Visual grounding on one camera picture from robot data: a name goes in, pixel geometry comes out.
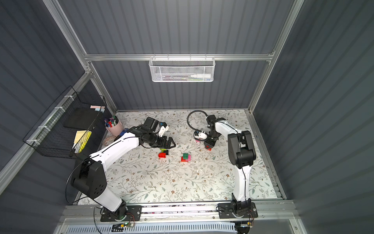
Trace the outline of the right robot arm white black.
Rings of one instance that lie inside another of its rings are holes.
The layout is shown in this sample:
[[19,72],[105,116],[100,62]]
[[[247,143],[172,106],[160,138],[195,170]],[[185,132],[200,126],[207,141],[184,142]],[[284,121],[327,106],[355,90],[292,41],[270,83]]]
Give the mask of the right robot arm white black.
[[234,166],[234,189],[232,192],[232,212],[237,216],[250,215],[254,217],[249,194],[250,171],[257,157],[251,132],[242,131],[229,124],[224,118],[215,115],[206,118],[209,133],[204,140],[204,146],[211,150],[220,136],[228,141],[228,157]]

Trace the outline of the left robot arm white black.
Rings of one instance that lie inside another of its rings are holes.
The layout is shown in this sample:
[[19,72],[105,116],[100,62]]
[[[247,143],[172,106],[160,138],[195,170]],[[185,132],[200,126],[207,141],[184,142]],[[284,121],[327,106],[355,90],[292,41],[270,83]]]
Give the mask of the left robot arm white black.
[[106,208],[117,217],[127,213],[126,202],[107,185],[106,172],[112,164],[140,145],[151,148],[172,149],[176,147],[172,137],[165,136],[169,126],[153,118],[146,118],[139,126],[122,132],[112,144],[88,157],[79,156],[70,175],[71,186]]

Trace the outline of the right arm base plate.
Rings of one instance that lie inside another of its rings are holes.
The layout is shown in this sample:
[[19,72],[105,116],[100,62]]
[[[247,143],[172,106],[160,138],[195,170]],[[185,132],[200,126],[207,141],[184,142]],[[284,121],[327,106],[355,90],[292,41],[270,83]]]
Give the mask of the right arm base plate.
[[231,219],[231,218],[248,218],[254,219],[258,217],[258,212],[255,203],[251,203],[250,208],[238,208],[233,204],[219,203],[215,211],[218,212],[220,219]]

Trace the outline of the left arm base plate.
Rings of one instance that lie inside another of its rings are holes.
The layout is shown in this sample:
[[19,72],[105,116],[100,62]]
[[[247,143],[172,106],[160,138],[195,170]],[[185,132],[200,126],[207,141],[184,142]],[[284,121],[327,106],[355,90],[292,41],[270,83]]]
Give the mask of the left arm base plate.
[[100,211],[101,222],[130,222],[130,221],[139,221],[142,213],[142,206],[131,205],[124,206],[121,205],[117,211],[112,212],[107,208],[103,207]]

